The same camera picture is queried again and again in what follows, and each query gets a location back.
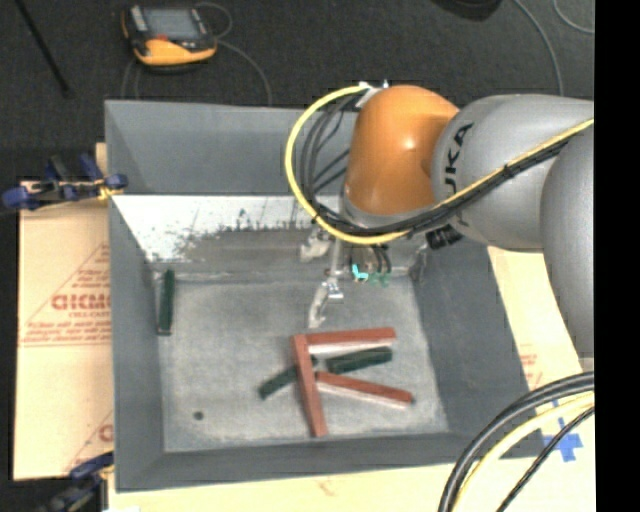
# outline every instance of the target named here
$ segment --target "clamp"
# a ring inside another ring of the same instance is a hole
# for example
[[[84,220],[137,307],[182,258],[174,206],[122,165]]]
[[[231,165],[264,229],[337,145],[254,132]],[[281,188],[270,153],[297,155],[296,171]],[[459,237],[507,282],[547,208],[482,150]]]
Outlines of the clamp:
[[[105,177],[88,153],[82,153],[79,160],[82,169],[80,180],[73,181],[62,159],[54,155],[47,162],[43,180],[6,190],[2,194],[2,202],[11,209],[36,210],[52,204],[92,197],[104,198],[129,184],[124,174]]]
[[[90,459],[69,473],[75,485],[56,494],[49,503],[36,509],[37,512],[77,512],[100,490],[101,501],[106,500],[104,472],[114,464],[113,452],[103,453]]]

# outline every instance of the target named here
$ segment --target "black floor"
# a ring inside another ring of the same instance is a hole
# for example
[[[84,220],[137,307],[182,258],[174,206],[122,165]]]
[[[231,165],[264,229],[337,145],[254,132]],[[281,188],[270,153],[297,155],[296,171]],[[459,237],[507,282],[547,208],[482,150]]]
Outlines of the black floor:
[[[258,72],[225,47],[194,73],[141,73],[136,79],[137,68],[131,68],[125,82],[131,54],[119,15],[128,2],[23,3],[74,97],[61,94],[16,0],[2,0],[0,190],[20,178],[42,175],[46,158],[55,152],[93,148],[104,136],[105,98],[266,104]],[[569,23],[592,27],[595,0],[556,0],[566,21],[554,10],[553,0],[502,0],[484,21],[442,7],[451,3],[220,0],[233,16],[233,30],[224,40],[261,66],[276,106],[302,107],[329,90],[385,79],[422,85],[460,107],[504,93],[594,98],[595,36]],[[203,8],[203,13],[214,31],[223,30],[226,20],[219,11]],[[15,216],[5,211],[0,213],[0,242],[0,511],[32,510],[66,483],[10,481],[17,230]]]

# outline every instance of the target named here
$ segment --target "cardboard sheet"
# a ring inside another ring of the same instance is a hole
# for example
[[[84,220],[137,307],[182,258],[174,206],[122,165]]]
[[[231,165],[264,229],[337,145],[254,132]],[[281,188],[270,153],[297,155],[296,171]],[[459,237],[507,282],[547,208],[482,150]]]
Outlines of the cardboard sheet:
[[[16,480],[66,476],[113,447],[106,205],[20,214]]]

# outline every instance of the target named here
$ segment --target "blue marking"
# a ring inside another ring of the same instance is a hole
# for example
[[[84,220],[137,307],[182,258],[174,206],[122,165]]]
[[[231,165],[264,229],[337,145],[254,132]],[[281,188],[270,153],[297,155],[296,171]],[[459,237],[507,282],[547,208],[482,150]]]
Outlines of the blue marking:
[[[554,407],[558,407],[557,400],[554,400],[552,403]],[[565,426],[564,419],[558,418],[558,424],[560,425],[561,429],[564,428]],[[548,445],[553,439],[553,437],[554,437],[553,435],[543,436],[544,444]],[[583,445],[582,445],[582,441],[580,440],[580,435],[574,432],[569,432],[560,440],[560,442],[556,445],[554,450],[560,451],[560,455],[562,455],[563,462],[572,462],[576,460],[574,450],[576,448],[582,448],[582,447]]]

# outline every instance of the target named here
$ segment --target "orange device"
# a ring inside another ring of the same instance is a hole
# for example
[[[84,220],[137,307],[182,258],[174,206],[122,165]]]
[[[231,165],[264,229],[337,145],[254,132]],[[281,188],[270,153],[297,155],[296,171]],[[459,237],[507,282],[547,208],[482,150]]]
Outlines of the orange device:
[[[141,7],[122,12],[122,30],[136,58],[158,71],[191,67],[213,56],[217,42],[193,7]]]

